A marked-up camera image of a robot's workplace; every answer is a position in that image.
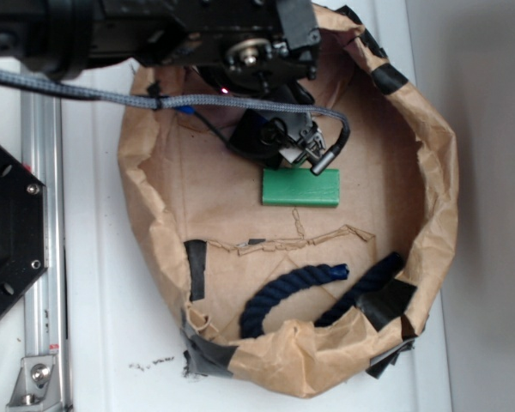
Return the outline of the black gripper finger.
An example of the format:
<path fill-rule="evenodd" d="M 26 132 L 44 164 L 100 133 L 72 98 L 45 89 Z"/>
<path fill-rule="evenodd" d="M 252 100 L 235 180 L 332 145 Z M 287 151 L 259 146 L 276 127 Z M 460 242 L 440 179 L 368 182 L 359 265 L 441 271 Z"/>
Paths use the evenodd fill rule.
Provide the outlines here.
<path fill-rule="evenodd" d="M 260 112 L 264 124 L 259 141 L 273 148 L 285 161 L 315 166 L 325 151 L 322 131 L 307 112 Z"/>

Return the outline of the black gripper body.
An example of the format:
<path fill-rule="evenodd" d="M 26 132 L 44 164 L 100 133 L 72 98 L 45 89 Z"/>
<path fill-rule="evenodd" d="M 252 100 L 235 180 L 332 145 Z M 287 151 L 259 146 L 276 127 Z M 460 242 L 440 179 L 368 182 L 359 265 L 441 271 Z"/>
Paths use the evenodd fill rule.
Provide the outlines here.
<path fill-rule="evenodd" d="M 215 88 L 264 95 L 315 79 L 321 36 L 309 1 L 173 1 L 160 64 L 197 67 Z"/>

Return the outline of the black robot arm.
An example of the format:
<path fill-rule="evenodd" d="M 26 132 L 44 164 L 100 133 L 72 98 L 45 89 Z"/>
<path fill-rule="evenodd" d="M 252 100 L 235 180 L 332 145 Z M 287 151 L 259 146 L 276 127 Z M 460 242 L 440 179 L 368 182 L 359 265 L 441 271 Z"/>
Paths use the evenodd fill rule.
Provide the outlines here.
<path fill-rule="evenodd" d="M 324 146 L 312 98 L 299 86 L 317 74 L 320 42 L 308 1 L 0 1 L 0 58 L 28 69 L 0 70 L 0 85 L 181 112 L 241 107 L 250 136 L 229 148 L 250 159 L 308 161 L 321 173 L 337 151 Z M 69 85 L 84 70 L 128 59 L 193 67 L 220 96 L 130 97 Z"/>

